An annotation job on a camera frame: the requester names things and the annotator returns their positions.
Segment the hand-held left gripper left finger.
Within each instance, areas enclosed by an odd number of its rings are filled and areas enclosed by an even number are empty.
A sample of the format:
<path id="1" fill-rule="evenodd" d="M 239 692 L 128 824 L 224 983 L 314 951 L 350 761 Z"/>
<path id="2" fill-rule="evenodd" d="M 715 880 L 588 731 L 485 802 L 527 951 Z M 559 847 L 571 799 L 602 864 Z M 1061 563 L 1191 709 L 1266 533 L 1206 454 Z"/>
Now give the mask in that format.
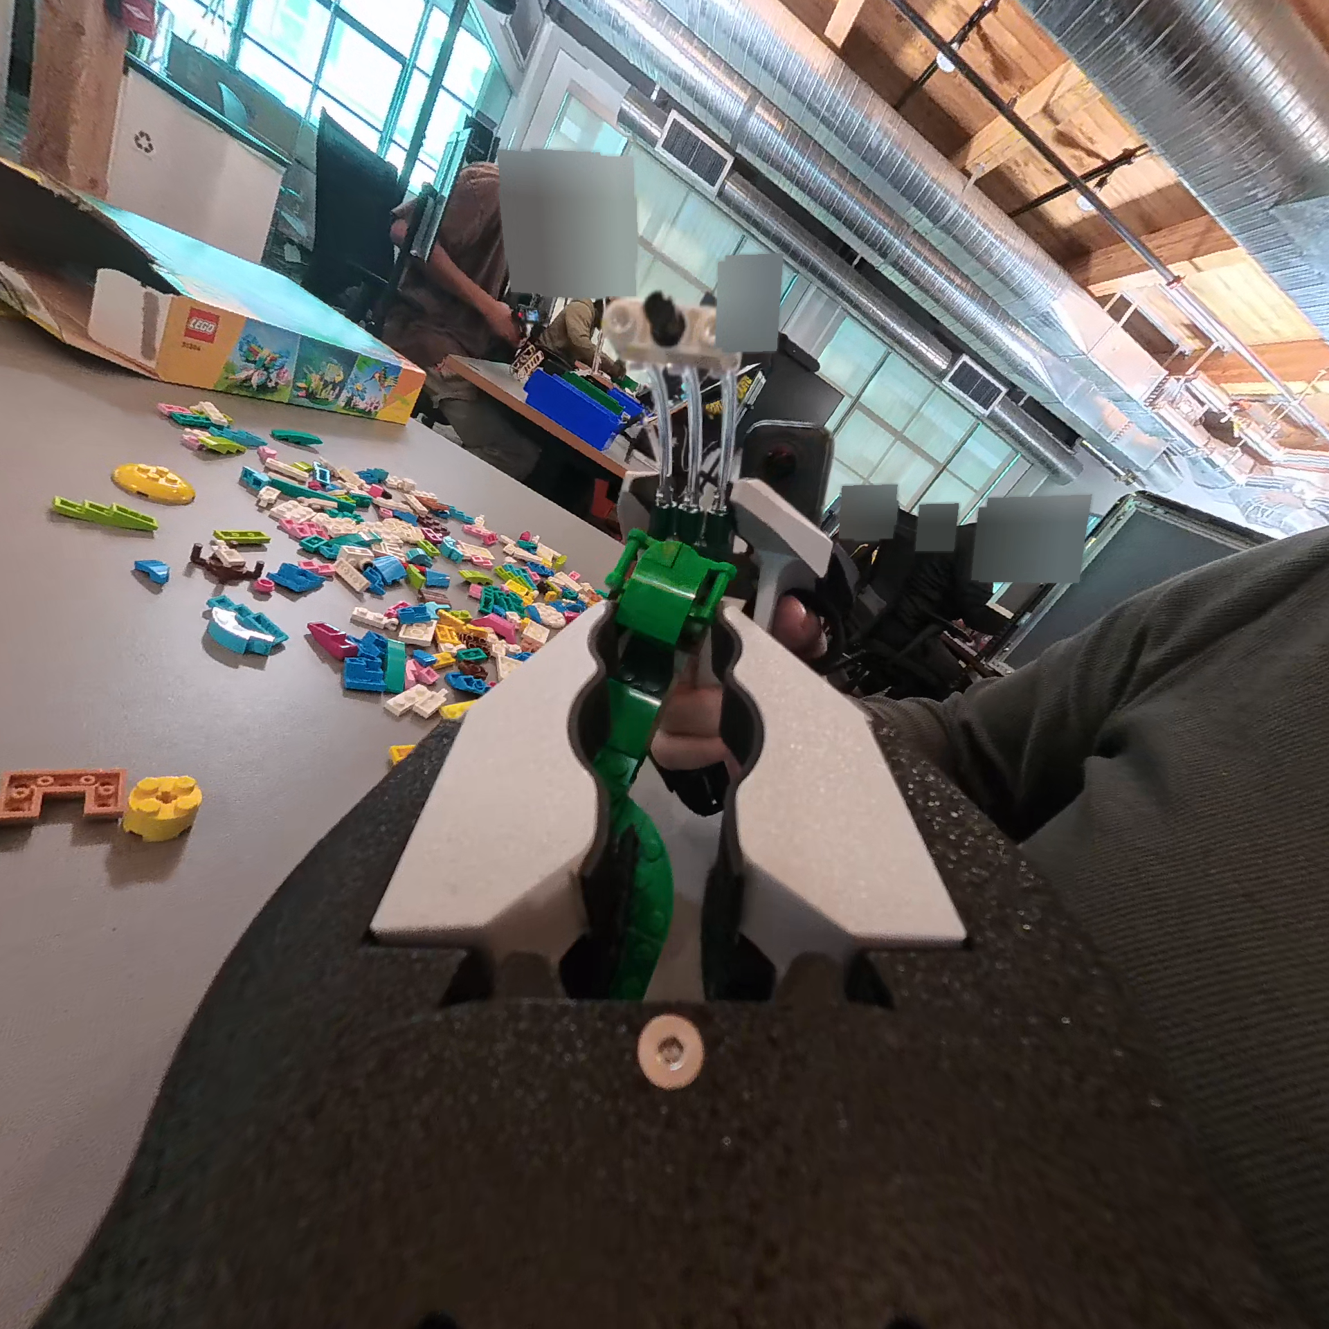
<path id="1" fill-rule="evenodd" d="M 590 606 L 460 721 L 373 912 L 376 943 L 556 966 L 586 932 L 582 875 L 608 824 L 592 760 L 613 610 Z"/>

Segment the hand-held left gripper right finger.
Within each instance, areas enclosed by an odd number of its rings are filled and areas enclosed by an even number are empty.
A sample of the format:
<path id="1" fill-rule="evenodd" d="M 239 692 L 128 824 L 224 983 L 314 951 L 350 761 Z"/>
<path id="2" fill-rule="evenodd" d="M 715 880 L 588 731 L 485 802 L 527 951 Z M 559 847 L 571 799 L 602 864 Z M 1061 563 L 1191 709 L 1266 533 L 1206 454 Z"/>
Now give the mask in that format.
<path id="1" fill-rule="evenodd" d="M 741 885 L 739 937 L 786 972 L 801 955 L 950 950 L 966 927 L 866 713 L 725 606 L 715 666 L 754 724 L 726 814 Z"/>

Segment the dark green clear tube assembly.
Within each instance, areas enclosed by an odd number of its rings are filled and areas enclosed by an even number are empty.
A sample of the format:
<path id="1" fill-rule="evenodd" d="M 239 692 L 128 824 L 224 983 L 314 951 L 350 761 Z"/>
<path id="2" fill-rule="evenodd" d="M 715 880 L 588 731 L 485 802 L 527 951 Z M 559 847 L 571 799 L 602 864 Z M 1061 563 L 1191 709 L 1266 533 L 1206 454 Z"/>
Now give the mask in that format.
<path id="1" fill-rule="evenodd" d="M 654 460 L 647 532 L 700 554 L 723 558 L 732 548 L 727 496 L 736 464 L 739 353 L 721 349 L 715 303 L 679 305 L 662 292 L 620 296 L 604 307 L 604 328 L 631 377 L 644 385 L 644 435 Z M 704 390 L 718 392 L 718 444 L 705 469 Z"/>

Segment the green toy brick build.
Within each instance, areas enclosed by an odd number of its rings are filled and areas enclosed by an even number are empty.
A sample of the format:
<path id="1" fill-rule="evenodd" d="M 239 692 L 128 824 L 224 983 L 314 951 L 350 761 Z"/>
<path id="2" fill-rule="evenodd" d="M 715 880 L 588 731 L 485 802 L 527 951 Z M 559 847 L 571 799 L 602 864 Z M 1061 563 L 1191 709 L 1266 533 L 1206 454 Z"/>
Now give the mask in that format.
<path id="1" fill-rule="evenodd" d="M 672 923 L 674 876 L 656 822 L 632 790 L 680 670 L 709 631 L 734 568 L 680 540 L 628 534 L 606 577 L 590 642 L 604 676 L 589 692 L 585 753 L 606 803 L 604 842 L 581 876 L 586 933 L 572 987 L 592 999 L 646 995 Z"/>

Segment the person's right forearm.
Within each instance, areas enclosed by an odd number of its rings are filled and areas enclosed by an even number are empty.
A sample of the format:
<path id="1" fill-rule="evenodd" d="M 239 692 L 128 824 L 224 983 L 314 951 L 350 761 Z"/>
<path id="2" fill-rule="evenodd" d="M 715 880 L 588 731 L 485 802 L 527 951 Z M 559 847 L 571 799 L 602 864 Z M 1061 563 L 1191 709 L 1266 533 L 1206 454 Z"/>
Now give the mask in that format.
<path id="1" fill-rule="evenodd" d="M 1172 576 L 1032 662 L 942 702 L 859 700 L 1009 839 L 1115 782 L 1256 811 L 1326 793 L 1326 529 Z"/>

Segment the grey desk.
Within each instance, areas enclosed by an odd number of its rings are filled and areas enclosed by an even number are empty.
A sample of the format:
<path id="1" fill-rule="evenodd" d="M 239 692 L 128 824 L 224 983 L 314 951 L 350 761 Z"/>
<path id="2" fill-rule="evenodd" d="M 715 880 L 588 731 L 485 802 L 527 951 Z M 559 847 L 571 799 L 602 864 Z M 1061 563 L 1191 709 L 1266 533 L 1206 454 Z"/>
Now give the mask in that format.
<path id="1" fill-rule="evenodd" d="M 218 590 L 190 568 L 215 529 L 264 526 L 242 461 L 196 457 L 157 414 L 170 388 L 2 317 L 2 770 L 190 777 L 195 824 L 145 843 L 52 802 L 2 828 L 2 1326 L 35 1321 L 105 1214 L 160 1080 L 225 955 L 291 868 L 428 730 L 345 694 L 305 638 L 351 595 L 265 604 L 289 642 L 266 658 L 206 635 Z M 165 466 L 195 501 L 110 479 Z M 153 534 L 51 512 L 117 504 Z M 164 586 L 135 559 L 170 565 Z"/>

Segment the person's right hand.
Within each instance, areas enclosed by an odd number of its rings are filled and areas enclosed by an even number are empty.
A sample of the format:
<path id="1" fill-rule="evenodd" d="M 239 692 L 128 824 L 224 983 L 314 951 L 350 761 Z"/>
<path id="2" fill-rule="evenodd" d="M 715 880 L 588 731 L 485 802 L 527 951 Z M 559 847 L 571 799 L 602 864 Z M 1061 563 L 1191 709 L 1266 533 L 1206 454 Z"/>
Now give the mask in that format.
<path id="1" fill-rule="evenodd" d="M 772 638 L 802 660 L 820 658 L 826 651 L 824 617 L 795 597 L 783 595 L 773 612 Z M 685 659 L 672 691 L 658 713 L 651 739 L 651 760 L 667 772 L 691 772 L 721 764 L 736 781 L 741 761 L 721 736 L 722 685 L 701 673 L 700 651 Z"/>

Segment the blue storage bin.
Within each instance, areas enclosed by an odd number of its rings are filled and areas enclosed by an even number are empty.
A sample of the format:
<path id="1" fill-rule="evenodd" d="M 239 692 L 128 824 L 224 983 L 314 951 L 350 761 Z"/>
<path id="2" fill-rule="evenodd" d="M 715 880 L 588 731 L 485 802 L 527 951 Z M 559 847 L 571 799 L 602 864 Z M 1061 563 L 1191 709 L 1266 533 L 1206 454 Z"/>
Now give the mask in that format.
<path id="1" fill-rule="evenodd" d="M 632 396 L 600 388 L 578 374 L 535 368 L 525 378 L 523 392 L 528 407 L 597 453 L 604 453 L 622 429 L 643 414 L 642 404 Z"/>

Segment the wooden table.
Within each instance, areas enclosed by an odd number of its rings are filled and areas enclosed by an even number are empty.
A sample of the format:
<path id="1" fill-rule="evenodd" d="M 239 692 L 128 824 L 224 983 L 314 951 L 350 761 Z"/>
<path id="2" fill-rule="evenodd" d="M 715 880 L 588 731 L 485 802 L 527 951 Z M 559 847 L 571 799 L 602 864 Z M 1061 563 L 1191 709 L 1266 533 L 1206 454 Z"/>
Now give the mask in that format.
<path id="1" fill-rule="evenodd" d="M 449 354 L 441 371 L 453 375 L 481 396 L 491 399 L 539 443 L 541 465 L 550 475 L 561 472 L 607 478 L 621 482 L 633 476 L 657 476 L 657 462 L 647 442 L 636 446 L 622 430 L 611 429 L 602 444 L 595 443 L 589 425 L 577 433 L 563 421 L 525 400 L 524 388 L 507 364 L 494 360 Z"/>

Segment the pile of colourful toy bricks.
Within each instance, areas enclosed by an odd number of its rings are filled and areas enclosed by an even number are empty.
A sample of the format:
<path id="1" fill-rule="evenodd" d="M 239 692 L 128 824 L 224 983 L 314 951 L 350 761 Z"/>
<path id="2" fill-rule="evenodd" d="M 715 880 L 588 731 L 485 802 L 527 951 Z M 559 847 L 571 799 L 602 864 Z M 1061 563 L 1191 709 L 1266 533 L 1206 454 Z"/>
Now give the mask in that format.
<path id="1" fill-rule="evenodd" d="M 211 403 L 159 403 L 193 457 L 240 460 L 237 482 L 271 536 L 236 550 L 253 583 L 217 592 L 273 619 L 266 602 L 345 591 L 338 619 L 305 623 L 307 641 L 340 671 L 344 694 L 392 717 L 459 721 L 541 646 L 606 598 L 536 534 L 506 534 L 383 468 L 350 468 L 237 426 Z"/>

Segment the cyan arch brick cluster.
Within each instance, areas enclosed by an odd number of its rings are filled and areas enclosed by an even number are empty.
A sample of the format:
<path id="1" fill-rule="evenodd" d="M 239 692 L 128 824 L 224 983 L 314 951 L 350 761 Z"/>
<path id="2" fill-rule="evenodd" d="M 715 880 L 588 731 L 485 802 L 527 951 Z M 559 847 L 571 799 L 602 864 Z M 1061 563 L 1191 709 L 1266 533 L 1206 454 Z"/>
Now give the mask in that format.
<path id="1" fill-rule="evenodd" d="M 224 594 L 207 598 L 206 619 L 207 640 L 236 656 L 271 656 L 289 641 L 289 634 L 265 613 Z"/>

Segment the yellow round brick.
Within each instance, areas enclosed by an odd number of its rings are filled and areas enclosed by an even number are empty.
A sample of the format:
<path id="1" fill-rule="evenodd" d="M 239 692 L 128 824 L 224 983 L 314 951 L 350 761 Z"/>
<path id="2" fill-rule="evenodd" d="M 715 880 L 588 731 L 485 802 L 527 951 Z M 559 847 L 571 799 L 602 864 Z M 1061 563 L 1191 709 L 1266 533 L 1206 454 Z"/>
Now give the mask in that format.
<path id="1" fill-rule="evenodd" d="M 201 802 L 190 775 L 145 777 L 127 792 L 120 828 L 143 843 L 167 843 L 190 829 Z"/>

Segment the black equipment case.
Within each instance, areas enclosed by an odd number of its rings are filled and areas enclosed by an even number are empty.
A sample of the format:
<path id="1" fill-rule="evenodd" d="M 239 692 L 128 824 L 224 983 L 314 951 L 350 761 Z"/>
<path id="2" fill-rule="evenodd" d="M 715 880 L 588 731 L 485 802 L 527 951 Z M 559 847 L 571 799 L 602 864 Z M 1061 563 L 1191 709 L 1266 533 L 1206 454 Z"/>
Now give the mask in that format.
<path id="1" fill-rule="evenodd" d="M 1164 496 L 1128 494 L 1085 537 L 1078 580 L 1029 591 L 981 659 L 996 673 L 1009 673 L 1136 594 L 1270 540 L 1272 534 Z"/>

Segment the toy brick box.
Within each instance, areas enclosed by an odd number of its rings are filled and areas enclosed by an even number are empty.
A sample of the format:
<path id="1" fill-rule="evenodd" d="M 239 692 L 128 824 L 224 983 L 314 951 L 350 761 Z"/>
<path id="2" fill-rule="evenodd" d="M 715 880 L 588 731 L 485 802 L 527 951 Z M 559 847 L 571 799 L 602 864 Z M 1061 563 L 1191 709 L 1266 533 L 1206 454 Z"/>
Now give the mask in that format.
<path id="1" fill-rule="evenodd" d="M 423 370 L 290 278 L 3 159 L 2 302 L 163 385 L 406 424 Z"/>

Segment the black office chair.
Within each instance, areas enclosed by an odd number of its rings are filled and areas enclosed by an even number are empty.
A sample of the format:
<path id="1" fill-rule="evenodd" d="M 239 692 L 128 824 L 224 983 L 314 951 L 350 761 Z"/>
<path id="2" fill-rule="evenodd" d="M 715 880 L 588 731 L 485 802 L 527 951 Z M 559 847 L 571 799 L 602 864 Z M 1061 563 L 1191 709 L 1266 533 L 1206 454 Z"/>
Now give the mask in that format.
<path id="1" fill-rule="evenodd" d="M 344 310 L 362 288 L 377 291 L 391 275 L 394 209 L 399 177 L 327 108 L 314 140 L 312 241 L 302 287 L 329 307 Z"/>

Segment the person's torso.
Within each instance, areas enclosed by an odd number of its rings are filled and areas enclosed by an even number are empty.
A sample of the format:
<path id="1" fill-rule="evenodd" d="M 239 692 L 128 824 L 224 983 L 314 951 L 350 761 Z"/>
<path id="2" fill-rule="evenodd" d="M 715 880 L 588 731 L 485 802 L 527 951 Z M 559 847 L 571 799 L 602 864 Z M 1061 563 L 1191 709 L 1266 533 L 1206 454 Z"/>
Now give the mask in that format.
<path id="1" fill-rule="evenodd" d="M 1326 1326 L 1326 793 L 1112 779 L 1024 847 L 1121 977 L 1220 1188 Z"/>

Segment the yellow dome brick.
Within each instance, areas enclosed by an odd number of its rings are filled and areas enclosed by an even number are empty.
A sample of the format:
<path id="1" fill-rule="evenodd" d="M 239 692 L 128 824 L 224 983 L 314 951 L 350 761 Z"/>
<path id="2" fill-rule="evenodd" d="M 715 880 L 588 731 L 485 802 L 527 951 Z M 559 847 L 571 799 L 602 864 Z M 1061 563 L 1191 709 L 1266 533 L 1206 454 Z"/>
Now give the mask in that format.
<path id="1" fill-rule="evenodd" d="M 111 468 L 109 478 L 118 490 L 159 505 L 186 507 L 196 497 L 195 487 L 165 466 L 123 462 Z"/>

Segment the lime stepped brick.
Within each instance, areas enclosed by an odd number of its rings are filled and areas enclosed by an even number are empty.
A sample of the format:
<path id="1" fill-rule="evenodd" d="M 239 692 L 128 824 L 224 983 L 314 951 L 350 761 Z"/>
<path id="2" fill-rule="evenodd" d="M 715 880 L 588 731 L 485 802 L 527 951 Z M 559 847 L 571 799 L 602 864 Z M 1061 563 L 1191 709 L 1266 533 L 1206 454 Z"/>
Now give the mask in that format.
<path id="1" fill-rule="evenodd" d="M 154 534 L 159 529 L 157 520 L 149 514 L 118 504 L 98 504 L 52 496 L 49 511 L 62 519 L 142 534 Z"/>

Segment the white recycling bin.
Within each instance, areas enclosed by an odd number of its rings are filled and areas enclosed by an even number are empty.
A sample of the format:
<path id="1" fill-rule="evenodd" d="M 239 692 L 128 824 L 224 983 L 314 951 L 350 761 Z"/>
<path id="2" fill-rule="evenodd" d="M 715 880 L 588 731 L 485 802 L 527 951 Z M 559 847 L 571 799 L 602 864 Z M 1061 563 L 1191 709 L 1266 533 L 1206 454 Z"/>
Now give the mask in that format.
<path id="1" fill-rule="evenodd" d="M 107 158 L 107 203 L 253 263 L 268 242 L 287 162 L 128 62 Z"/>

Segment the silver ventilation duct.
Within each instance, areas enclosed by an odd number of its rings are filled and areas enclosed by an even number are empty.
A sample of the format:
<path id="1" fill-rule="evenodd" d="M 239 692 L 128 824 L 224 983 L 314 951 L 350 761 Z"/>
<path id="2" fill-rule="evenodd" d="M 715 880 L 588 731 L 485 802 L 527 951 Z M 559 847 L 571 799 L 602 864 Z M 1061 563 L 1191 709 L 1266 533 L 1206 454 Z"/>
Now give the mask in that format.
<path id="1" fill-rule="evenodd" d="M 1326 334 L 1327 55 L 1292 3 L 1024 8 Z"/>
<path id="2" fill-rule="evenodd" d="M 668 8 L 646 1 L 571 1 L 564 8 L 640 73 L 723 130 L 737 156 L 777 179 L 808 212 L 871 257 L 964 350 L 984 353 L 1079 433 L 1090 432 L 1082 410 L 1094 406 L 1094 386 L 907 226 L 817 133 L 740 76 Z"/>

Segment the orange-brown bracket plate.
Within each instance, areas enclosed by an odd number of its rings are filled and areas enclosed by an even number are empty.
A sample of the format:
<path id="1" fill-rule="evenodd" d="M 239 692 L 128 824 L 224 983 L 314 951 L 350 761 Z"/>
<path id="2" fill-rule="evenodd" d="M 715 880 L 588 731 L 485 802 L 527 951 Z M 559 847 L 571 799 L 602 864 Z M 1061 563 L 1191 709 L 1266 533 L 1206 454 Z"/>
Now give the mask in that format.
<path id="1" fill-rule="evenodd" d="M 39 822 L 46 804 L 73 800 L 88 821 L 116 821 L 125 810 L 123 768 L 13 770 L 1 777 L 1 825 Z"/>

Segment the wooden post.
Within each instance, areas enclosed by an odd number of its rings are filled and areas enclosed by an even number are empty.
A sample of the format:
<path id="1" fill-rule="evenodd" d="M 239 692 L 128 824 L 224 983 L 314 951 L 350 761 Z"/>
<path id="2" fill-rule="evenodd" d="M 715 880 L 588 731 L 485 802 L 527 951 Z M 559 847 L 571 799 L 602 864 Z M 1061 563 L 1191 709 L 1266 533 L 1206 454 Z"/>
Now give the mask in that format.
<path id="1" fill-rule="evenodd" d="M 124 77 L 118 3 L 38 1 L 20 162 L 103 199 Z"/>

